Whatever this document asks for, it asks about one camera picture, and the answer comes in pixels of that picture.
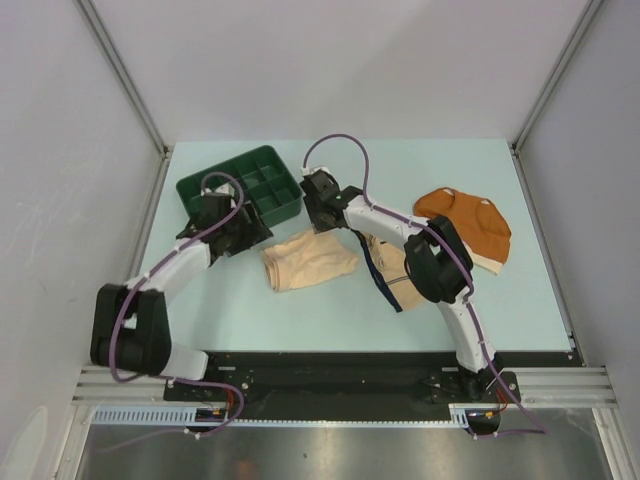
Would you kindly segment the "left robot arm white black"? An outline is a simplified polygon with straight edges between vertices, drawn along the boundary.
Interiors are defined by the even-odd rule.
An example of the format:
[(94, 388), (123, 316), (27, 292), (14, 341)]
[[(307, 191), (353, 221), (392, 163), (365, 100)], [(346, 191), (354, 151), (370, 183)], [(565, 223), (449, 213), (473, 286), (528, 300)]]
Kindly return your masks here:
[(251, 201), (206, 193), (202, 206), (154, 267), (123, 284), (107, 283), (96, 297), (91, 362), (135, 378), (186, 379), (197, 398), (214, 397), (220, 374), (202, 350), (171, 338), (168, 307), (197, 276), (222, 257), (251, 249), (272, 236)]

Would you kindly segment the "beige navy-trimmed underwear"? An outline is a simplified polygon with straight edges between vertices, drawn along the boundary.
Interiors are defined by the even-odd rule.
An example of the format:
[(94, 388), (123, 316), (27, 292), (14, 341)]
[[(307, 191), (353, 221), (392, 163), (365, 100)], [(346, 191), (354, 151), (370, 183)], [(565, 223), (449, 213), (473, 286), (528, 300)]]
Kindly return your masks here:
[(402, 250), (370, 234), (354, 231), (354, 235), (374, 285), (396, 313), (412, 310), (425, 301), (409, 279)]

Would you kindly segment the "peach boxer underwear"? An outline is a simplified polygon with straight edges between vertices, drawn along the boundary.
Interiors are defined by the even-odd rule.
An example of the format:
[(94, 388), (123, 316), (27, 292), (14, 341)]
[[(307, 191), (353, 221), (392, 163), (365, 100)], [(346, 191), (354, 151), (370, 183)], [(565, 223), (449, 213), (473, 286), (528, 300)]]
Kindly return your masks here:
[(275, 292), (319, 285), (356, 270), (358, 256), (331, 233), (312, 229), (261, 252), (267, 279)]

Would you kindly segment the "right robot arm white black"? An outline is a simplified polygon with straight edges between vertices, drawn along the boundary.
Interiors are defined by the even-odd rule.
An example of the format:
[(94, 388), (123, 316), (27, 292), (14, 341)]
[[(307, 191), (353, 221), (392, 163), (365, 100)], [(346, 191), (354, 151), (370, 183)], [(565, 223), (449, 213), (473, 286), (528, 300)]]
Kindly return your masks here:
[(368, 200), (363, 190), (339, 187), (329, 171), (302, 170), (300, 187), (312, 226), (370, 234), (404, 254), (401, 266), (418, 293), (434, 303), (454, 340), (463, 393), (484, 401), (497, 389), (496, 351), (486, 338), (472, 302), (473, 261), (453, 223), (407, 217)]

